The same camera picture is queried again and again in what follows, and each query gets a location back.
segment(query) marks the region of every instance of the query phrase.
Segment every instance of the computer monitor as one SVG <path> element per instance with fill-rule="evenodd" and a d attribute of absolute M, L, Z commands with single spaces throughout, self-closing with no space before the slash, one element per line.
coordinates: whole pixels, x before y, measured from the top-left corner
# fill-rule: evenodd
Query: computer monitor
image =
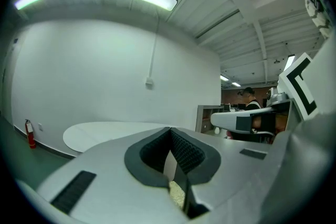
<path fill-rule="evenodd" d="M 239 110 L 245 110 L 246 109 L 246 104 L 238 104 L 238 109 Z"/>

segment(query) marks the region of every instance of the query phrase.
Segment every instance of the table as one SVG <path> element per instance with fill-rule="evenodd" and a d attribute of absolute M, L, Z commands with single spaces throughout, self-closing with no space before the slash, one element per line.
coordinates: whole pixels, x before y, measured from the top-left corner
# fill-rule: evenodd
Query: table
<path fill-rule="evenodd" d="M 63 141 L 72 150 L 84 152 L 109 140 L 162 127 L 176 126 L 147 122 L 87 122 L 66 129 Z"/>

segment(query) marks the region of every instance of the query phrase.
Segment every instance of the baseboard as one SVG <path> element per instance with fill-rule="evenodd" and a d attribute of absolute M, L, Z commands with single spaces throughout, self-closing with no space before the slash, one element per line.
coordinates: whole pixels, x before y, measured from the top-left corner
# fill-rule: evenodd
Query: baseboard
<path fill-rule="evenodd" d="M 16 127 L 15 125 L 14 125 L 14 130 L 15 130 L 18 134 L 20 134 L 21 136 L 23 136 L 25 139 L 27 139 L 27 135 L 26 135 L 23 131 L 21 131 L 18 127 Z M 46 145 L 44 145 L 44 144 L 42 144 L 42 143 L 40 143 L 40 142 L 38 142 L 38 141 L 36 141 L 36 140 L 35 140 L 35 143 L 36 143 L 36 146 L 38 146 L 38 147 L 40 147 L 40 148 L 43 148 L 44 150 L 46 150 L 46 151 L 48 151 L 48 152 L 50 152 L 50 153 L 53 153 L 53 154 L 55 154 L 55 155 L 58 155 L 58 156 L 60 156 L 60 157 L 63 157 L 63 158 L 66 158 L 66 159 L 73 159 L 73 158 L 76 158 L 75 156 L 72 156 L 72 155 L 69 155 L 69 154 L 66 154 L 66 153 L 57 151 L 57 150 L 55 150 L 55 149 L 53 149 L 53 148 L 51 148 L 51 147 L 48 147 L 48 146 L 46 146 Z"/>

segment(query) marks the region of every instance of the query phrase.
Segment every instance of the brick wall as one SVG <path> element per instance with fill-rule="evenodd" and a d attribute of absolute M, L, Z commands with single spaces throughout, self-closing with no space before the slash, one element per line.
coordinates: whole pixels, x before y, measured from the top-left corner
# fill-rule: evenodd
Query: brick wall
<path fill-rule="evenodd" d="M 266 98 L 266 94 L 270 88 L 253 88 L 255 92 L 256 99 L 262 105 L 263 99 Z M 241 89 L 238 90 L 222 90 L 222 104 L 243 104 L 242 96 L 237 93 Z"/>

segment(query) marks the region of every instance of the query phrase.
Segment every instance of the fire extinguisher label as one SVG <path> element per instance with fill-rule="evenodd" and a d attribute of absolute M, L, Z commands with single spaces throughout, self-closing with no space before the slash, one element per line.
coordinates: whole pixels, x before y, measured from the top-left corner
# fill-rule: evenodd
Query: fire extinguisher label
<path fill-rule="evenodd" d="M 28 133 L 33 132 L 33 126 L 31 125 L 31 123 L 27 123 L 27 129 L 28 129 Z"/>

